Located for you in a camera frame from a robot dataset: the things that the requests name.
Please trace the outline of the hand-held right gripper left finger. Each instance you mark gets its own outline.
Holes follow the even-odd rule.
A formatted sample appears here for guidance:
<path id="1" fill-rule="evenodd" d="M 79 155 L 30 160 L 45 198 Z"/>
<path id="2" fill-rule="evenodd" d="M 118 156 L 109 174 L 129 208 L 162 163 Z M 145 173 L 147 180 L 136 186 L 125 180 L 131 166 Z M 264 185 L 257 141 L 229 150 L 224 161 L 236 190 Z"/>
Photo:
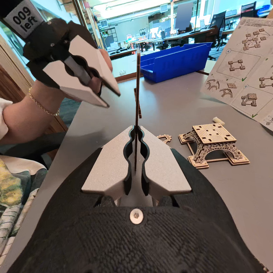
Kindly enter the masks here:
<path id="1" fill-rule="evenodd" d="M 132 167 L 129 156 L 133 152 L 135 126 L 131 125 L 106 143 L 85 180 L 84 193 L 110 196 L 116 205 L 128 195 L 132 185 Z"/>

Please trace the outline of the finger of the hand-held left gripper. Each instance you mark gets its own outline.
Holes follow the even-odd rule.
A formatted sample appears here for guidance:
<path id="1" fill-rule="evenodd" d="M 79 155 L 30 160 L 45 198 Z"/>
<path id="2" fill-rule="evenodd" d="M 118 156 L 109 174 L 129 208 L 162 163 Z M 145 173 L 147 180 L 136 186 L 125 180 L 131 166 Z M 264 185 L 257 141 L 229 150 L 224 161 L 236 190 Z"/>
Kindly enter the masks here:
<path id="1" fill-rule="evenodd" d="M 69 96 L 92 105 L 109 108 L 109 105 L 90 88 L 90 74 L 75 60 L 50 62 L 43 71 Z"/>
<path id="2" fill-rule="evenodd" d="M 65 65 L 70 68 L 84 86 L 95 91 L 95 81 L 103 83 L 114 94 L 120 96 L 120 90 L 112 73 L 112 64 L 105 50 L 94 48 L 77 35 L 69 46 L 69 57 Z"/>

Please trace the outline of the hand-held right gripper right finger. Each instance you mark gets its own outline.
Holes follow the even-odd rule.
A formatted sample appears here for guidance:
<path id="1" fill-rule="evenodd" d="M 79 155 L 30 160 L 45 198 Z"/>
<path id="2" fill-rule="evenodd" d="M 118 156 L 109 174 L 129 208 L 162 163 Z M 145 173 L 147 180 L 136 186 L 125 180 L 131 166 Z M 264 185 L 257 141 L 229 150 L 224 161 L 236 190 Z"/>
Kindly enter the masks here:
<path id="1" fill-rule="evenodd" d="M 176 160 L 172 149 L 143 126 L 138 127 L 141 167 L 141 186 L 145 196 L 157 205 L 163 196 L 187 194 L 191 186 Z"/>

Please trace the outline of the wooden puzzle part sheet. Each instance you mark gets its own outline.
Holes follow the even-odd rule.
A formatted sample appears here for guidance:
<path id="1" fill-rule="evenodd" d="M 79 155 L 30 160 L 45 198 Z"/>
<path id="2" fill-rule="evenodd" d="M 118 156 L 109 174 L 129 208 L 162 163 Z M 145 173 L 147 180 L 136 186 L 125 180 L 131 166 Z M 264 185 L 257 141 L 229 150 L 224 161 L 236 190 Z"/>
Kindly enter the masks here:
<path id="1" fill-rule="evenodd" d="M 139 84 L 140 84 L 140 69 L 141 69 L 141 50 L 137 48 L 137 71 L 136 71 L 136 91 L 135 91 L 135 155 L 134 155 L 134 170 L 137 170 L 137 145 L 138 145 L 138 120 L 139 120 Z"/>

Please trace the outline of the grey desk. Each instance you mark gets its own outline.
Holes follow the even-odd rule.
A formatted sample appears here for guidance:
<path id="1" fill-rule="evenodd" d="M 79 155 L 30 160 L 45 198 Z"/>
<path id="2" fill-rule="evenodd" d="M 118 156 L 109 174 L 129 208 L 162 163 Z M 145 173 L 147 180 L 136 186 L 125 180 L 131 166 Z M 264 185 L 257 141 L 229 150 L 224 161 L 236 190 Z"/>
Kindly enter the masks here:
<path id="1" fill-rule="evenodd" d="M 170 147 L 187 158 L 189 149 L 180 145 L 179 134 L 189 132 L 193 125 L 212 123 L 214 117 L 225 122 L 225 128 L 237 139 L 237 148 L 250 164 L 213 162 L 201 172 L 224 200 L 248 248 L 272 270 L 272 134 L 229 105 L 200 93 L 206 79 L 206 75 L 196 72 L 158 84 L 141 78 L 139 124 L 155 136 L 171 135 Z M 84 102 L 80 105 L 1 272 L 7 272 L 20 255 L 46 204 L 68 175 L 97 148 L 135 124 L 136 80 L 118 85 L 120 97 L 102 89 L 102 97 L 110 108 Z"/>

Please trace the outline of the person's left hand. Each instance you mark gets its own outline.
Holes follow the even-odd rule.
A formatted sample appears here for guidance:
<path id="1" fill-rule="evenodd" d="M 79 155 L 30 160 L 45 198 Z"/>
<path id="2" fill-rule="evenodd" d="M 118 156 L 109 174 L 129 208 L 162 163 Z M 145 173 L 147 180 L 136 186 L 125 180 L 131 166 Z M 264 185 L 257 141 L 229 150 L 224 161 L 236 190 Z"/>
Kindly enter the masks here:
<path id="1" fill-rule="evenodd" d="M 100 49 L 100 53 L 106 61 L 110 71 L 112 72 L 113 67 L 108 52 L 104 49 Z M 100 95 L 102 82 L 99 78 L 93 76 L 89 86 L 94 93 Z M 31 97 L 34 99 L 34 102 L 37 102 L 38 105 L 45 108 L 46 111 L 50 112 L 51 114 L 57 113 L 64 98 L 69 98 L 76 102 L 82 102 L 82 100 L 79 98 L 69 96 L 59 89 L 48 87 L 38 80 L 35 81 L 30 90 L 30 93 Z"/>

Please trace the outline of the wooden arch truss piece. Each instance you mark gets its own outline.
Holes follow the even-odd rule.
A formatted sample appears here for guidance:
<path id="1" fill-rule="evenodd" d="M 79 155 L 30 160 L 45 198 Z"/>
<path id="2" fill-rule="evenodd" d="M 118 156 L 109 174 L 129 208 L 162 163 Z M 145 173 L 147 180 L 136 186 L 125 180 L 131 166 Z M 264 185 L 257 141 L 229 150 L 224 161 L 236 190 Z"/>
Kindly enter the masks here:
<path id="1" fill-rule="evenodd" d="M 159 135 L 157 136 L 158 139 L 164 139 L 163 142 L 166 144 L 166 143 L 169 143 L 171 140 L 172 140 L 172 136 L 170 135 L 167 135 L 167 134 L 164 134 L 164 135 Z"/>

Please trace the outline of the wooden tower base model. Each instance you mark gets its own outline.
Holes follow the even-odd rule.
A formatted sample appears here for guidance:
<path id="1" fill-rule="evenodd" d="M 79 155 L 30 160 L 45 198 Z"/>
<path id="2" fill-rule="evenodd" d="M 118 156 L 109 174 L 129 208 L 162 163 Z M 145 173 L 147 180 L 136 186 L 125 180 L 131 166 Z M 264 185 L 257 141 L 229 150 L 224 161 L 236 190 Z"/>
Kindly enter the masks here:
<path id="1" fill-rule="evenodd" d="M 210 162 L 228 161 L 233 166 L 250 164 L 248 158 L 237 149 L 237 139 L 220 123 L 194 125 L 190 132 L 179 134 L 178 138 L 190 149 L 188 161 L 196 169 L 207 169 Z M 215 151 L 221 151 L 223 157 L 206 160 L 206 156 Z"/>

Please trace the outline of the blue storage bin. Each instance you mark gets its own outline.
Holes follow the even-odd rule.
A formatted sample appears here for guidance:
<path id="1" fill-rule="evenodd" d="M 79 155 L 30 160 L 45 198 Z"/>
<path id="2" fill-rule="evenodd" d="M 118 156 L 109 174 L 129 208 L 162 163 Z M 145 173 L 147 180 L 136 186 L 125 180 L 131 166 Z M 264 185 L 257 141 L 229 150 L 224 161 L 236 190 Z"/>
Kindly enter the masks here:
<path id="1" fill-rule="evenodd" d="M 212 42 L 184 44 L 141 56 L 140 72 L 155 83 L 203 70 Z"/>

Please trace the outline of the person's printed white t-shirt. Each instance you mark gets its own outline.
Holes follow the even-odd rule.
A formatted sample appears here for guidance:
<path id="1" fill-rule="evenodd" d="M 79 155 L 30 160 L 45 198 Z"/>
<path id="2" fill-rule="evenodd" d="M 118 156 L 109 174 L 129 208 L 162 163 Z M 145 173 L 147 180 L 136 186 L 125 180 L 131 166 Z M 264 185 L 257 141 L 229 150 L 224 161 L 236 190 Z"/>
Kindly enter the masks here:
<path id="1" fill-rule="evenodd" d="M 1 154 L 1 267 L 47 172 L 44 162 Z"/>

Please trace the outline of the black mesh office chair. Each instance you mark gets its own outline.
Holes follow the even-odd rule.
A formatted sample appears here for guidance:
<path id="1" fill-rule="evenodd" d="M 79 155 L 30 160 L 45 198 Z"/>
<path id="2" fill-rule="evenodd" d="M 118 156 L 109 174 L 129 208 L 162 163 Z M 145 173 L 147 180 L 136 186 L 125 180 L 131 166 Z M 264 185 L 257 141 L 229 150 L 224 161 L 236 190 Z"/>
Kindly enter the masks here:
<path id="1" fill-rule="evenodd" d="M 242 18 L 242 17 L 254 17 L 254 18 L 257 17 L 256 1 L 253 3 L 241 6 L 240 18 Z"/>
<path id="2" fill-rule="evenodd" d="M 212 42 L 211 48 L 220 45 L 222 33 L 225 28 L 226 11 L 213 15 L 209 28 L 213 29 L 206 35 L 206 41 Z"/>

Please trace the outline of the paper instruction sheet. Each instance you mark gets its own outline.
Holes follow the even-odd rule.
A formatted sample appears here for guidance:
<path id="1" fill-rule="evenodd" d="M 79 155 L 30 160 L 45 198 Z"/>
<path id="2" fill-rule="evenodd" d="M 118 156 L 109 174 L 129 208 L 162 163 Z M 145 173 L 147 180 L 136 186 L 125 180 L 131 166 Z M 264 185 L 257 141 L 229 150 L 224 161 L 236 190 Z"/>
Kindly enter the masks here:
<path id="1" fill-rule="evenodd" d="M 273 19 L 243 17 L 200 92 L 273 131 Z"/>

